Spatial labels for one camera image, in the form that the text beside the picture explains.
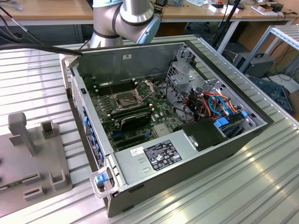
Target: metal frame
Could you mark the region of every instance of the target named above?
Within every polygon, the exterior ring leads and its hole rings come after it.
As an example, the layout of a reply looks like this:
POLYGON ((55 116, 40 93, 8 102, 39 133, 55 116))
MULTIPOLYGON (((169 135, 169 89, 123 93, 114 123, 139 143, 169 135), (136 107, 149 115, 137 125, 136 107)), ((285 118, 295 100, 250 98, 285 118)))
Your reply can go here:
MULTIPOLYGON (((256 46, 253 48, 249 57, 246 59, 246 61, 241 66, 240 71, 241 72, 245 71, 245 69, 249 65, 251 59, 256 55, 256 53, 258 52, 258 50, 260 49, 262 44, 265 43, 265 41, 270 36, 270 34, 274 34, 277 37, 277 39, 275 39, 272 42, 272 44, 268 47, 268 49, 266 50, 266 53, 269 53, 271 51, 271 49, 274 47, 274 45, 277 43, 277 40, 279 40, 279 39, 288 43, 289 45, 294 47, 296 50, 299 50, 299 42, 298 42, 299 34, 298 33, 299 33, 299 27, 296 25, 293 25, 293 26, 287 26, 287 25, 269 26, 267 28, 267 30, 265 31, 265 33, 263 34, 263 36, 261 37, 261 39, 256 44, 256 46)), ((291 63, 291 65, 288 69, 288 72, 290 71, 290 68, 292 70, 298 62, 299 62, 299 59, 294 60, 291 63)))
MULTIPOLYGON (((185 39, 203 51, 276 123, 235 156, 123 214, 107 218, 104 201, 93 196, 89 182, 91 169, 70 108, 65 106, 68 103, 62 91, 62 75, 56 80, 56 72, 60 70, 58 55, 28 49, 1 52, 0 96, 9 104, 1 105, 0 111, 10 106, 26 110, 25 113, 31 115, 29 125, 50 117, 59 123, 74 188, 3 217, 0 223, 297 223, 299 123, 202 39, 186 35, 159 37, 153 42, 185 39), (11 59, 14 57, 18 57, 18 63, 11 59)), ((5 124, 0 125, 3 134, 5 124)))

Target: blue clip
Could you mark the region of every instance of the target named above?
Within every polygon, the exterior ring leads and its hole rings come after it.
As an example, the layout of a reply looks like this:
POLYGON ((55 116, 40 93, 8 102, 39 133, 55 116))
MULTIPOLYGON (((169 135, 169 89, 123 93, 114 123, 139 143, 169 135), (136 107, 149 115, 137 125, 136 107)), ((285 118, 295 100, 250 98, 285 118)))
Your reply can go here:
POLYGON ((246 111, 241 111, 241 114, 243 115, 243 117, 247 117, 248 116, 248 114, 247 114, 246 111))
POLYGON ((87 122, 88 122, 88 118, 87 118, 87 116, 85 116, 84 120, 83 120, 83 125, 87 125, 87 122))
POLYGON ((219 118, 215 121, 215 124, 218 126, 218 127, 221 127, 221 126, 224 126, 224 125, 227 125, 229 123, 229 121, 226 119, 226 118, 219 118))
POLYGON ((109 177, 106 173, 104 173, 104 174, 97 175, 94 180, 95 180, 96 184, 100 184, 100 183, 103 183, 103 182, 109 180, 109 177))

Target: warning label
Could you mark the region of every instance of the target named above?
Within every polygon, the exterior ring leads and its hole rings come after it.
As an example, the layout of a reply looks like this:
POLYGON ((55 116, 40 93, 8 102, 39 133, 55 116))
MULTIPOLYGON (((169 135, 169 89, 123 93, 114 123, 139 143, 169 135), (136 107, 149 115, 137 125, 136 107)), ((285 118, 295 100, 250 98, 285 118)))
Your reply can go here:
POLYGON ((155 171, 182 160, 170 140, 146 148, 144 152, 155 171))

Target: cable on desk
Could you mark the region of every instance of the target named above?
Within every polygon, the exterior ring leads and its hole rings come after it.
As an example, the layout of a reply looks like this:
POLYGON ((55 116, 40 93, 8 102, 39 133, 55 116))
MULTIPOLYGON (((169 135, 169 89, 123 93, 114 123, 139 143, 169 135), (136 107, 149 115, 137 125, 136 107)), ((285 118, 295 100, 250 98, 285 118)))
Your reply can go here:
POLYGON ((23 25, 21 25, 17 20, 15 20, 13 18, 13 16, 11 14, 9 14, 3 7, 0 6, 0 10, 2 10, 15 24, 17 24, 19 27, 22 28, 22 30, 24 30, 27 34, 29 34, 33 39, 35 39, 37 42, 39 42, 40 44, 43 45, 43 43, 38 40, 35 36, 33 36, 29 30, 27 30, 23 25))
POLYGON ((0 50, 12 50, 12 49, 22 49, 22 48, 43 50, 51 53, 66 54, 66 55, 73 55, 73 56, 83 55, 82 52, 78 52, 75 50, 58 48, 58 47, 47 46, 47 45, 40 45, 35 43, 7 43, 7 44, 0 45, 0 50))

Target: table leg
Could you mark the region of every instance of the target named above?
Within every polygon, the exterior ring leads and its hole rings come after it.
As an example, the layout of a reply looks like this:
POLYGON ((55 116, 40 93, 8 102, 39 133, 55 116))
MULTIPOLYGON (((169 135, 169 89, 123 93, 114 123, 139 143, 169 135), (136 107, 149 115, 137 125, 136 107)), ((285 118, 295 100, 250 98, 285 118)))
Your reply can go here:
POLYGON ((227 31, 227 33, 225 34, 217 52, 219 54, 222 54, 222 52, 224 51, 226 45, 228 44, 228 41, 230 40, 230 38, 232 37, 235 29, 237 28, 238 24, 239 24, 240 20, 236 20, 234 22, 231 23, 231 25, 229 26, 229 29, 227 31))
MULTIPOLYGON (((286 26, 289 26, 289 25, 292 25, 292 23, 295 21, 295 19, 292 19, 290 21, 288 21, 285 25, 286 26)), ((279 41, 280 39, 278 37, 275 37, 275 39, 272 41, 272 43, 269 45, 269 47, 266 49, 265 53, 266 54, 269 54, 272 49, 275 47, 275 45, 277 44, 277 42, 279 41)))

